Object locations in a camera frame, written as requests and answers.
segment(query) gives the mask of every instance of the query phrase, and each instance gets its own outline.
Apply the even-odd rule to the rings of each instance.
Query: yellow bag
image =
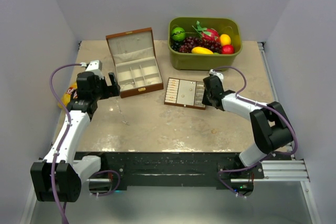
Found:
[[[64,95],[61,97],[61,101],[62,103],[64,103],[64,105],[68,105],[68,103],[72,100],[72,99],[76,99],[77,98],[77,82],[74,82],[67,90],[67,92],[64,93]]]

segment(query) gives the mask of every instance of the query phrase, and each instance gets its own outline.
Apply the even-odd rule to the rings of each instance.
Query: black metal plate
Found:
[[[133,152],[77,152],[75,159],[87,155],[101,157],[101,170],[115,170],[121,175],[118,190],[128,186],[185,186],[216,187],[226,189],[217,177],[223,167],[234,165],[239,153],[133,153]],[[230,178],[263,178],[258,166],[242,173],[224,174],[222,178],[229,185]]]

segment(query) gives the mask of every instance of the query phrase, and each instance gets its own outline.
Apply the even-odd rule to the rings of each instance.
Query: green plastic basket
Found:
[[[171,44],[171,31],[175,27],[182,27],[186,36],[199,37],[199,34],[192,26],[199,21],[202,27],[214,28],[219,35],[227,34],[231,38],[231,44],[235,48],[232,55],[200,55],[185,54],[174,51]],[[228,18],[197,18],[197,17],[179,17],[173,19],[168,28],[168,48],[170,50],[170,60],[175,69],[178,70],[210,70],[219,66],[231,66],[236,56],[242,48],[242,40],[237,23]]]

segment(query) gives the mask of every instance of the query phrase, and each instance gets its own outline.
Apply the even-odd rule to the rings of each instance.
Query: cable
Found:
[[[118,188],[118,186],[120,185],[120,174],[119,173],[117,173],[116,171],[114,171],[114,170],[102,170],[102,171],[100,171],[100,172],[96,172],[96,173],[94,173],[93,174],[93,176],[95,176],[95,175],[99,175],[99,174],[103,174],[103,173],[114,173],[114,174],[116,174],[116,176],[118,177],[118,182],[117,182],[117,185],[115,186],[115,188],[114,189],[112,189],[112,190],[109,190],[107,193],[102,193],[102,194],[99,194],[99,193],[92,193],[93,195],[96,195],[97,197],[101,197],[101,196],[108,196],[108,195],[110,195],[110,194],[113,194],[113,192]]]
[[[53,96],[56,98],[56,100],[59,102],[59,104],[61,104],[62,108],[65,110],[65,113],[67,115],[67,118],[68,118],[68,124],[67,124],[67,127],[64,131],[64,134],[63,136],[61,137],[57,147],[56,147],[56,151],[54,153],[54,157],[52,159],[52,164],[51,164],[51,188],[52,188],[52,194],[54,195],[54,199],[55,199],[55,202],[56,202],[56,205],[58,207],[58,210],[62,216],[62,222],[63,224],[69,224],[69,221],[65,215],[65,207],[66,207],[66,204],[64,206],[64,209],[63,207],[61,206],[61,202],[59,201],[59,198],[58,198],[58,195],[57,195],[57,188],[56,188],[56,181],[55,181],[55,167],[56,167],[56,159],[57,159],[57,156],[58,156],[58,152],[62,146],[62,143],[66,137],[66,135],[68,134],[68,131],[70,129],[70,122],[71,122],[71,116],[70,116],[70,113],[69,111],[67,110],[67,107],[64,105],[64,103],[61,101],[61,99],[58,97],[53,85],[52,85],[52,78],[54,77],[54,75],[56,74],[56,72],[58,72],[59,70],[63,69],[63,68],[67,68],[67,67],[72,67],[72,66],[80,66],[81,64],[78,64],[78,63],[74,63],[74,64],[67,64],[67,65],[64,65],[64,66],[61,66],[57,69],[55,69],[52,74],[50,75],[50,78],[49,78],[49,86],[50,86],[50,90],[53,94]]]
[[[297,151],[297,149],[298,149],[298,140],[297,140],[297,137],[296,137],[296,135],[295,135],[295,132],[294,132],[293,127],[292,127],[292,126],[290,125],[290,123],[286,120],[286,118],[285,118],[283,115],[281,115],[278,111],[276,111],[275,109],[273,109],[273,108],[271,108],[271,107],[264,106],[263,104],[260,104],[260,103],[255,102],[255,101],[247,100],[247,99],[245,99],[245,98],[239,96],[239,93],[241,93],[241,92],[246,88],[246,86],[247,86],[247,80],[246,80],[245,75],[244,75],[243,72],[241,72],[238,68],[235,68],[235,67],[232,67],[232,66],[221,66],[221,67],[215,68],[214,71],[218,71],[219,69],[223,69],[223,68],[231,68],[231,69],[236,70],[238,73],[240,73],[240,75],[242,76],[242,78],[243,78],[243,80],[244,80],[244,86],[243,86],[240,90],[238,90],[238,92],[236,92],[236,98],[237,98],[237,99],[239,99],[239,100],[241,100],[241,101],[244,101],[244,102],[247,102],[247,103],[250,103],[250,104],[252,104],[252,105],[257,105],[257,106],[259,106],[259,107],[261,107],[261,108],[264,108],[264,109],[267,109],[267,110],[271,111],[272,113],[274,113],[275,115],[277,115],[277,116],[278,116],[278,117],[285,123],[285,125],[286,125],[287,128],[289,129],[290,134],[292,135],[292,137],[293,137],[293,141],[294,141],[294,148],[293,148],[292,152],[275,152],[275,153],[279,153],[279,154],[287,155],[287,156],[290,156],[290,155],[294,154],[294,153]],[[242,194],[240,194],[240,193],[234,191],[232,187],[230,187],[228,184],[226,184],[224,181],[222,181],[222,179],[220,178],[220,175],[221,175],[222,173],[235,173],[235,172],[242,172],[242,171],[245,171],[245,170],[249,170],[249,169],[255,167],[256,165],[258,165],[258,164],[259,164],[260,162],[262,162],[263,160],[267,159],[269,156],[270,156],[270,154],[267,155],[266,157],[264,157],[263,159],[261,159],[260,161],[256,162],[255,164],[250,165],[250,166],[245,167],[245,168],[242,168],[242,169],[222,170],[222,171],[220,171],[220,172],[217,173],[217,176],[218,176],[218,178],[219,178],[219,181],[220,181],[226,188],[228,188],[230,191],[232,191],[233,193],[235,193],[235,194],[236,194],[236,197],[237,197],[237,196],[240,196],[240,197],[244,197],[244,198],[246,198],[246,196],[244,196],[244,195],[242,195]]]
[[[240,90],[238,90],[238,92],[236,92],[236,98],[237,99],[239,99],[241,101],[244,101],[244,102],[247,102],[247,103],[250,103],[252,105],[257,105],[257,106],[259,106],[261,108],[264,108],[266,110],[271,111],[272,113],[274,113],[275,115],[277,115],[285,123],[285,125],[289,129],[289,132],[292,135],[293,141],[294,141],[294,148],[293,148],[292,152],[276,152],[276,153],[279,153],[279,154],[282,154],[282,155],[287,155],[287,156],[290,156],[290,155],[294,154],[297,151],[297,149],[298,149],[298,140],[297,140],[297,137],[295,135],[293,127],[286,120],[286,118],[283,115],[281,115],[278,111],[276,111],[275,109],[273,109],[271,107],[268,107],[268,106],[265,106],[265,105],[260,104],[258,102],[251,101],[251,100],[248,100],[248,99],[245,99],[245,98],[241,97],[239,95],[239,93],[241,93],[246,88],[246,86],[247,86],[247,80],[246,80],[245,75],[239,69],[237,69],[235,67],[232,67],[232,66],[221,66],[221,67],[215,68],[214,71],[217,71],[217,70],[222,69],[222,68],[231,68],[231,69],[236,70],[238,73],[240,73],[240,75],[242,76],[242,78],[244,80],[244,86]]]
[[[250,173],[249,174],[250,176],[248,177],[248,182],[247,183],[250,183],[250,181],[252,182],[253,184],[253,180],[254,180],[254,173]]]
[[[64,66],[61,66],[57,69],[55,69],[51,75],[50,75],[50,78],[49,78],[49,86],[50,86],[50,90],[53,94],[53,96],[56,98],[56,100],[59,102],[59,104],[61,104],[62,108],[64,109],[65,113],[66,113],[66,116],[68,118],[68,124],[67,124],[67,127],[64,131],[64,134],[62,135],[57,147],[56,147],[56,151],[54,153],[54,157],[52,159],[52,164],[51,164],[51,187],[52,187],[52,194],[54,195],[54,199],[55,199],[55,202],[56,202],[56,205],[58,207],[58,210],[61,214],[61,217],[62,217],[62,224],[69,224],[69,221],[65,215],[65,209],[66,209],[66,205],[67,203],[65,202],[63,204],[63,207],[61,206],[61,202],[59,201],[59,198],[58,198],[58,194],[57,194],[57,188],[56,188],[56,181],[55,181],[55,167],[56,167],[56,160],[57,160],[57,156],[58,156],[58,152],[62,146],[62,143],[65,139],[65,137],[67,136],[68,132],[69,132],[69,129],[70,129],[70,122],[71,122],[71,116],[70,116],[70,113],[67,109],[67,107],[64,105],[64,103],[61,101],[61,99],[58,97],[55,89],[54,89],[54,86],[52,85],[52,79],[54,77],[54,75],[56,74],[56,72],[58,72],[59,70],[63,69],[63,68],[67,68],[67,67],[72,67],[72,66],[82,66],[82,64],[78,64],[78,63],[74,63],[74,64],[68,64],[68,65],[64,65]],[[117,185],[116,187],[113,189],[113,190],[110,190],[109,192],[107,193],[104,193],[104,194],[99,194],[98,196],[107,196],[107,195],[110,195],[112,194],[116,189],[117,187],[119,186],[120,184],[120,175],[119,173],[117,173],[116,171],[113,171],[113,170],[103,170],[103,171],[100,171],[100,172],[97,172],[95,173],[94,175],[98,175],[98,174],[102,174],[102,173],[114,173],[117,175],[118,177],[118,182],[117,182]]]

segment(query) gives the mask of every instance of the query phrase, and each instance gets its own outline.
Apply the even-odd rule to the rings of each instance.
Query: grapes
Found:
[[[174,41],[171,43],[171,48],[174,50],[174,51],[177,51],[180,49],[180,46],[182,45],[182,42],[179,42],[179,41]]]
[[[190,53],[194,47],[204,47],[212,52],[221,53],[222,46],[219,42],[195,38],[195,37],[187,37],[184,41],[178,42],[174,41],[171,44],[171,48],[175,51],[182,53]]]

